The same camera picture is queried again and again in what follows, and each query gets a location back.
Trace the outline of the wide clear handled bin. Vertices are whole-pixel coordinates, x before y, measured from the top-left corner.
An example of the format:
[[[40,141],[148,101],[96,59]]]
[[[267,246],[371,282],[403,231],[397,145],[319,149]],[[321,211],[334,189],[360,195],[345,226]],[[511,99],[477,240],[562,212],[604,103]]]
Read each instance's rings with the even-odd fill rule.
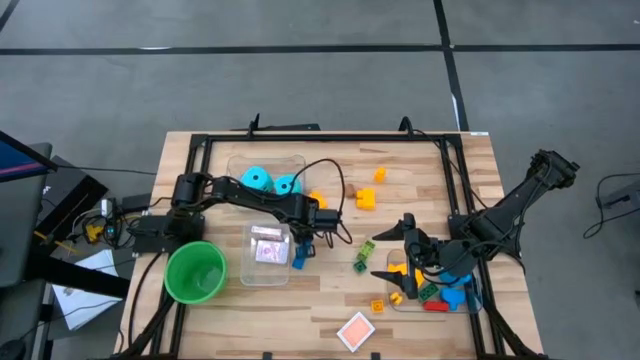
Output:
[[[227,198],[237,204],[266,204],[267,202],[283,200],[287,196],[293,196],[296,194],[294,193],[281,196],[276,195],[275,191],[263,192],[244,186],[240,179],[244,172],[252,166],[261,166],[265,168],[272,176],[274,182],[282,175],[295,174],[299,177],[300,183],[303,187],[302,193],[304,193],[305,175],[298,175],[298,172],[305,165],[306,160],[301,155],[275,158],[256,158],[234,155],[227,163],[226,176],[230,178],[230,188],[228,190]]]

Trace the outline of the grey side desk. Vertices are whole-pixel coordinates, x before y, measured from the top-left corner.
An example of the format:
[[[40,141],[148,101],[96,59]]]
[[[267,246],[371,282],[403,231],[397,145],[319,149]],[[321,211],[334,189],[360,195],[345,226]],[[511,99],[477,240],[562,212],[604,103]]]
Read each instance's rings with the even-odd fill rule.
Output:
[[[50,159],[50,144],[31,148]],[[48,174],[0,183],[0,288],[23,279]]]

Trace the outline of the black computer case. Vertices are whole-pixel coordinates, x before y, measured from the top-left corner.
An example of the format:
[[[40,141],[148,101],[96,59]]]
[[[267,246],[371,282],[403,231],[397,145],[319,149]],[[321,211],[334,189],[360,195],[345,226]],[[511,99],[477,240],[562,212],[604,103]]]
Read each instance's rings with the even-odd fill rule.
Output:
[[[108,188],[60,156],[54,156],[52,161],[58,170],[46,176],[35,230],[61,241],[70,234],[74,220],[91,210]]]

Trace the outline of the green plastic bucket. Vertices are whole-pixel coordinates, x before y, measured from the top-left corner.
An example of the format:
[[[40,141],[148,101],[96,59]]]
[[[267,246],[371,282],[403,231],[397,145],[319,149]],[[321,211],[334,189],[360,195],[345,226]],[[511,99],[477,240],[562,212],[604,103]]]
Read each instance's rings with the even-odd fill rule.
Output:
[[[211,242],[196,241],[169,257],[164,286],[176,302],[195,305],[217,296],[227,279],[228,261],[223,251]]]

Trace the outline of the pink playing card deck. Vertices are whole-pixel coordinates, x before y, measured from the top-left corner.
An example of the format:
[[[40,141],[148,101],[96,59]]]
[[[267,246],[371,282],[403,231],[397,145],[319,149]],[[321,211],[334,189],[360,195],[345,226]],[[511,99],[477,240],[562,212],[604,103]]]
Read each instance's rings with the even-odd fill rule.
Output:
[[[289,259],[289,244],[285,241],[258,240],[255,261],[284,265]]]

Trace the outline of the white paper sheets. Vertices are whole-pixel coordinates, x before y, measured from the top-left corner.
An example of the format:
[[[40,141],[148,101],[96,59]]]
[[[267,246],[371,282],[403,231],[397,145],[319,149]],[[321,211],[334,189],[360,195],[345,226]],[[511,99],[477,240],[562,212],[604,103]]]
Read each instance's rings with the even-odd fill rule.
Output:
[[[118,277],[113,251],[110,249],[101,250],[94,255],[79,260],[76,265]],[[91,293],[67,286],[53,285],[52,289],[64,315],[67,327],[71,331],[79,329],[121,301],[121,298],[118,297]]]

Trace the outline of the tall clear plastic container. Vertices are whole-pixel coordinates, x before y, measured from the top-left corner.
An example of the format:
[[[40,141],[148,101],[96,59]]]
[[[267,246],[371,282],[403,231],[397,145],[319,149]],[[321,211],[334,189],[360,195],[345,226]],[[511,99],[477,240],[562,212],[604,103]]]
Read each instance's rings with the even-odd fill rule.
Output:
[[[260,239],[250,233],[253,225],[280,227],[283,232],[283,240],[289,244],[289,259],[284,265],[260,263],[255,261],[256,245]],[[240,281],[245,286],[269,287],[286,285],[289,280],[292,235],[289,227],[284,224],[250,224],[245,227],[242,242],[242,258]]]

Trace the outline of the orange playing card deck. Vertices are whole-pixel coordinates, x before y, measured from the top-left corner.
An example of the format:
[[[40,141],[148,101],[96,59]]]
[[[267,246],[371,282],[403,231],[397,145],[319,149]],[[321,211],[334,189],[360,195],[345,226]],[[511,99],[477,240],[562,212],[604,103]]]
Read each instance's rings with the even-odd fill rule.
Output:
[[[354,353],[375,332],[374,325],[361,313],[356,313],[336,333],[337,337]]]

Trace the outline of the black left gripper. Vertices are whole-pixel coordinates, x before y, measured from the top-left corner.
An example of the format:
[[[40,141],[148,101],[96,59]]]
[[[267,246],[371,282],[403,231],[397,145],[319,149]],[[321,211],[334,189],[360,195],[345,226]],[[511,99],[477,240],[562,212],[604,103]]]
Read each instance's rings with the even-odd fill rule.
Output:
[[[306,241],[306,257],[313,258],[316,256],[316,249],[313,240],[309,238],[313,236],[315,229],[315,216],[320,209],[319,201],[306,195],[295,195],[291,204],[293,209],[287,217],[287,225],[296,243],[296,252],[304,250]]]

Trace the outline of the clear rounded plastic bin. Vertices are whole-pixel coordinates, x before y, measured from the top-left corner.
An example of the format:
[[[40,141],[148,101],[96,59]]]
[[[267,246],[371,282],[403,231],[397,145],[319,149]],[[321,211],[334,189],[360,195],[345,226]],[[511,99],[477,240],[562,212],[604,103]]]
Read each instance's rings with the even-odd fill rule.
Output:
[[[444,313],[469,314],[469,313],[478,313],[482,309],[483,307],[482,286],[479,280],[477,279],[478,271],[474,269],[471,275],[472,275],[472,280],[469,283],[465,284],[464,286],[451,287],[451,288],[463,289],[466,293],[466,302],[462,304],[456,312],[451,312],[449,310],[448,312],[444,312]],[[440,282],[439,276],[435,276],[435,277],[429,276],[427,279],[425,279],[422,287],[424,285],[427,285],[428,283],[436,284],[439,287],[439,291],[436,295],[432,296],[427,301],[442,301],[440,298],[440,289],[448,286],[445,286]],[[398,306],[394,306],[391,303],[389,303],[389,305],[394,310],[398,312],[411,312],[411,313],[428,312],[423,309],[423,306],[422,306],[423,303],[421,303],[418,300],[418,298],[409,299],[404,293],[401,292],[401,290],[397,286],[391,283],[388,283],[386,285],[387,296],[390,297],[390,295],[394,292],[400,293],[404,298],[403,302]]]

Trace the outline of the monitor with blue screen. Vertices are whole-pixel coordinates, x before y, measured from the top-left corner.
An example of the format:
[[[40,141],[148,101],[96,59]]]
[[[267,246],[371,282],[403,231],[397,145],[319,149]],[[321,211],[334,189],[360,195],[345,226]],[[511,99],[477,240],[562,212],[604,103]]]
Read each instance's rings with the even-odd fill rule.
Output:
[[[56,172],[58,165],[0,131],[0,183]]]

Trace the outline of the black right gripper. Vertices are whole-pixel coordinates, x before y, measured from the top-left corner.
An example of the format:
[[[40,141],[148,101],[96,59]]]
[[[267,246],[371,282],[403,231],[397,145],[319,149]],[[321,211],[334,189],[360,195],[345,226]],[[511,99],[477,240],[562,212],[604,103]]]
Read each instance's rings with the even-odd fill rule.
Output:
[[[407,261],[414,269],[424,275],[439,276],[442,266],[439,263],[439,241],[430,238],[425,232],[417,231],[416,220],[412,213],[404,213],[391,229],[372,237],[375,241],[404,241]],[[399,271],[371,271],[376,278],[385,280],[397,286],[409,299],[417,298],[417,280],[412,274],[402,274]]]

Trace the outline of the black floor beam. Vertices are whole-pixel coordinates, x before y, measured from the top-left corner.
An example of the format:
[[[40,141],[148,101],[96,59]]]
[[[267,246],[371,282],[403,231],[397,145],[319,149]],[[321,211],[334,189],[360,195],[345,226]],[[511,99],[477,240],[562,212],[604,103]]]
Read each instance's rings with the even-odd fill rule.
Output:
[[[29,256],[23,279],[25,281],[43,280],[54,285],[120,299],[127,296],[130,286],[130,281],[125,278],[38,253]]]

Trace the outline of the black metal table frame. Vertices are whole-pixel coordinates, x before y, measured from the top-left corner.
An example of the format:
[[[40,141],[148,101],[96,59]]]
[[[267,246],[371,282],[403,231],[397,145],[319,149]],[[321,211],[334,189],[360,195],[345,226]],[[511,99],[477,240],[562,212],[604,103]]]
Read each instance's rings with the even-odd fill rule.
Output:
[[[372,184],[374,171],[388,171],[376,186],[376,208],[343,204],[345,230],[356,243],[392,227],[407,212],[429,235],[445,239],[454,210],[492,205],[504,190],[491,140],[469,132],[170,132],[155,181],[159,196],[171,194],[189,170],[224,174],[234,155],[275,158],[301,155],[306,184],[330,205],[339,204],[341,183]],[[342,241],[315,243],[317,254],[282,286],[247,287],[240,281],[244,225],[264,215],[231,205],[205,214],[204,236],[230,263],[230,280],[212,300],[187,309],[179,355],[183,359],[258,359],[271,352],[282,359],[472,359],[477,347],[504,348],[485,314],[398,312],[374,314],[370,302],[384,299],[387,283],[353,270],[356,248]],[[375,332],[354,353],[336,333],[361,312]]]

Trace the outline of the teal foam die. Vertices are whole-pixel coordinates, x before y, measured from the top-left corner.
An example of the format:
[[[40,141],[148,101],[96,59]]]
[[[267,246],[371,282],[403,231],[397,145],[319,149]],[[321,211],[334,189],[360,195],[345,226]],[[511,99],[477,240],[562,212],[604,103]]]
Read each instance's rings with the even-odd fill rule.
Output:
[[[295,174],[286,174],[275,180],[274,191],[276,195],[284,196],[287,194],[302,193],[303,187],[298,176]]]
[[[263,191],[273,192],[274,181],[269,172],[261,166],[252,166],[248,168],[240,179],[241,183],[249,188]]]

